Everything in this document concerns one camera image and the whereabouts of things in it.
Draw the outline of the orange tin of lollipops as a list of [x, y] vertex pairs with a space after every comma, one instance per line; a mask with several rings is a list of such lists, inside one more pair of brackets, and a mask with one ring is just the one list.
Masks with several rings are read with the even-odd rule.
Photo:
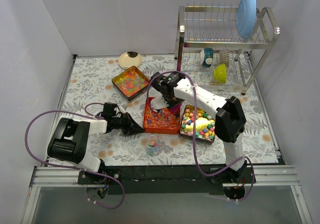
[[154, 112], [146, 101], [142, 124], [146, 133], [177, 135], [181, 127], [181, 116], [175, 117], [167, 108]]

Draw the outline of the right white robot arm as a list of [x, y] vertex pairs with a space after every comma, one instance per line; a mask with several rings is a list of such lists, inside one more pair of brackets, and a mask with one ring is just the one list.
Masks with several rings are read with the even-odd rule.
[[240, 100], [231, 96], [225, 98], [194, 84], [193, 80], [181, 71], [156, 72], [150, 79], [149, 88], [161, 93], [160, 97], [149, 102], [153, 111], [175, 109], [184, 101], [206, 111], [215, 121], [215, 135], [222, 140], [225, 150], [225, 167], [204, 173], [206, 177], [220, 178], [237, 183], [245, 176], [247, 162], [243, 151], [243, 132], [247, 122]]

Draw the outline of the clear glass jar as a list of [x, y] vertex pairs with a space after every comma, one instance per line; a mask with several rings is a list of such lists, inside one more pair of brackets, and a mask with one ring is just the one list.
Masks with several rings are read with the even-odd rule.
[[145, 141], [147, 154], [150, 156], [158, 155], [160, 152], [160, 139], [155, 134], [150, 134]]

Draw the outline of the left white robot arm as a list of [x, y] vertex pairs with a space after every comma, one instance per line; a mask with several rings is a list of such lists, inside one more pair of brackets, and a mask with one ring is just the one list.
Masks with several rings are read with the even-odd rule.
[[71, 168], [86, 170], [95, 184], [101, 184], [107, 177], [105, 163], [87, 151], [88, 139], [113, 130], [120, 130], [125, 137], [145, 132], [126, 111], [126, 107], [106, 102], [102, 111], [92, 119], [62, 117], [49, 141], [47, 155], [70, 164]]

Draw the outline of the purple plastic scoop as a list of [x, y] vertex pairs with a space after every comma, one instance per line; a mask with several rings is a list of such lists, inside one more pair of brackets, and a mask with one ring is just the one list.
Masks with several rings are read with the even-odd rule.
[[173, 112], [173, 114], [176, 118], [180, 118], [181, 106], [182, 106], [182, 103], [179, 103], [177, 106], [175, 106], [175, 111]]

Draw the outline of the dark tin pastel star candies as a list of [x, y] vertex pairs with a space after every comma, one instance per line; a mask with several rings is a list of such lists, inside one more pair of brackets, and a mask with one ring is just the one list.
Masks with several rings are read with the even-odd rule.
[[182, 115], [179, 136], [185, 139], [193, 139], [198, 143], [212, 145], [215, 141], [215, 120], [201, 108], [193, 105], [186, 105]]

